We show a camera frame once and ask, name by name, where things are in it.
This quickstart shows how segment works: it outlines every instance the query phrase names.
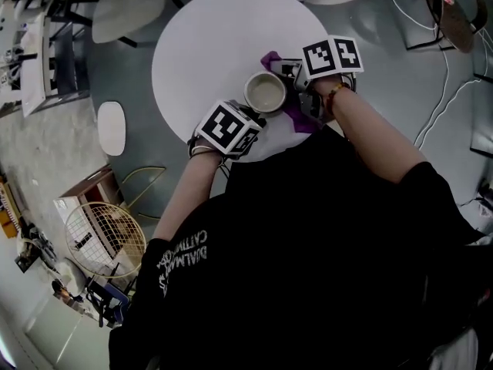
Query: person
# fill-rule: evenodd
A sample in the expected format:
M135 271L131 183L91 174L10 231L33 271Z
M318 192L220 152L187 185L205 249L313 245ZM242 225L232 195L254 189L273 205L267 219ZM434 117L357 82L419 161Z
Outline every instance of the person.
M441 248L482 234L358 94L334 76L314 88L345 138L325 126L263 161L234 163L213 198L221 155L193 154L111 332L111 368L155 357L160 368L396 368L438 342L448 323L427 328L429 270Z

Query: ceramic cup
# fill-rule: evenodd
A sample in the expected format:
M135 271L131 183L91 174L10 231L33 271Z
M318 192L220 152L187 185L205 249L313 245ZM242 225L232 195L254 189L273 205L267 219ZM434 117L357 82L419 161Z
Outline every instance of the ceramic cup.
M256 72L245 84L245 100L258 113L272 113L286 100L286 86L273 73Z

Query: white round table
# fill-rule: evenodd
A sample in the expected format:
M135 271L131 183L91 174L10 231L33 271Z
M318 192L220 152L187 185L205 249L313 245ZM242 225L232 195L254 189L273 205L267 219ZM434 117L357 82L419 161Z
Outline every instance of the white round table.
M169 21L153 58L153 89L165 121L187 141L219 99L247 104L243 86L263 69L269 51L300 58L302 48L327 37L317 17L297 0L192 0ZM250 153L262 160L308 137L291 118L267 119Z

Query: black t-shirt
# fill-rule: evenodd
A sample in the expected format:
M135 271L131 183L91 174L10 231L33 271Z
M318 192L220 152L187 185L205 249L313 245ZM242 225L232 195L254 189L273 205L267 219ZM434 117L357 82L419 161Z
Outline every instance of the black t-shirt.
M428 338L430 259L480 237L429 163L389 183L325 128L150 241L111 368L399 365Z

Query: purple cloth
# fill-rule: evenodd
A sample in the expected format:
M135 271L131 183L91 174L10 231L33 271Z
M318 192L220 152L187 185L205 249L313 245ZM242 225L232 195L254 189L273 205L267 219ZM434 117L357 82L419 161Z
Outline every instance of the purple cloth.
M270 51L267 53L260 62L265 70L272 71L270 69L270 62L281 60L282 58L276 51ZM282 110L293 120L294 131L296 133L315 133L320 130L320 127L316 122L304 115L300 109L300 100L298 99L297 92L293 88L293 83L287 83L284 78L281 78L286 85L287 95L286 101L282 107Z

